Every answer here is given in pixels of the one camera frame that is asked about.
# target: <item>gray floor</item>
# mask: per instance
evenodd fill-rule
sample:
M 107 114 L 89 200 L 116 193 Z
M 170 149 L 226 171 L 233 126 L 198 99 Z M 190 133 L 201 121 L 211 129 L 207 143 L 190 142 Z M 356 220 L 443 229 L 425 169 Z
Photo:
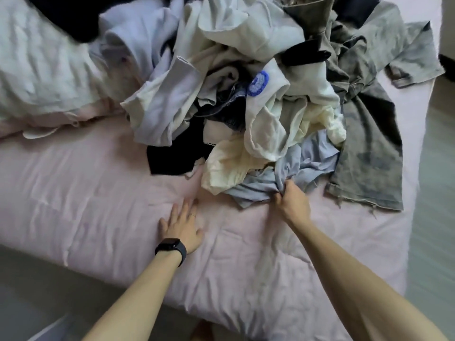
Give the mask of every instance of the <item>gray floor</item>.
M 439 78 L 428 115 L 407 297 L 455 341 L 455 84 Z M 122 290 L 0 247 L 0 339 L 25 341 L 70 312 L 77 340 Z M 187 340 L 197 320 L 162 308 L 151 340 Z M 217 341 L 241 340 L 221 327 Z

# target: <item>pink bed sheet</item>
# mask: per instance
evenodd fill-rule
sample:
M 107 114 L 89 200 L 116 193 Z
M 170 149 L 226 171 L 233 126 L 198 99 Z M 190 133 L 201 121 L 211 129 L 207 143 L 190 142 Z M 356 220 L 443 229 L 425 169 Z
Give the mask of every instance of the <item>pink bed sheet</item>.
M 441 27 L 441 0 L 393 0 L 407 21 Z M 380 81 L 396 103 L 403 137 L 402 213 L 310 194 L 327 235 L 389 282 L 406 287 L 408 244 L 432 83 L 404 90 Z M 240 211 L 191 179 L 149 174 L 144 145 L 121 117 L 38 140 L 0 142 L 0 243 L 106 282 L 127 286 L 153 257 L 157 222 L 172 203 L 198 197 L 205 242 L 179 269 L 165 303 L 254 340 L 348 340 L 307 254 L 268 204 Z

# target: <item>hand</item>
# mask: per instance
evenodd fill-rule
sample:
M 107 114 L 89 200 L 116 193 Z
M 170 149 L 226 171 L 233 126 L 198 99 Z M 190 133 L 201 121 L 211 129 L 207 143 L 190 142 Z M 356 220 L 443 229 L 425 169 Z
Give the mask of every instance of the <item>hand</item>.
M 275 194 L 275 204 L 284 221 L 297 229 L 311 225 L 308 197 L 292 180 L 288 179 L 285 184 L 284 195 Z
M 178 238 L 185 245 L 187 253 L 195 252 L 202 244 L 204 231 L 196 229 L 194 222 L 196 220 L 197 201 L 195 200 L 190 209 L 190 203 L 187 199 L 183 200 L 182 211 L 178 213 L 178 205 L 174 204 L 171 210 L 169 222 L 163 218 L 160 219 L 161 239 Z

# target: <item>watch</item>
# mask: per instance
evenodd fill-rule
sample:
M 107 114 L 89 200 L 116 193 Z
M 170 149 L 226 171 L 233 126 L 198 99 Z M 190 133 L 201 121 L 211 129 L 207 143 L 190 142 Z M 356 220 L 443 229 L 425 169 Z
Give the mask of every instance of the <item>watch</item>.
M 185 258 L 187 256 L 187 249 L 185 248 L 185 245 L 180 241 L 178 238 L 165 238 L 161 241 L 160 244 L 155 249 L 155 254 L 157 254 L 159 251 L 173 251 L 177 250 L 180 252 L 182 255 L 182 261 L 178 265 L 179 267 L 182 265 L 183 261 L 185 261 Z

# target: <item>embroidered patch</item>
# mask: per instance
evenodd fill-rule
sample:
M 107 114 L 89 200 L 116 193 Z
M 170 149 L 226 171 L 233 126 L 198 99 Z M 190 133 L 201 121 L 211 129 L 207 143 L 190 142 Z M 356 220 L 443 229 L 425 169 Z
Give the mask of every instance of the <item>embroidered patch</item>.
M 252 83 L 248 87 L 248 95 L 256 97 L 268 84 L 268 74 L 265 70 L 261 70 L 258 75 L 253 79 Z

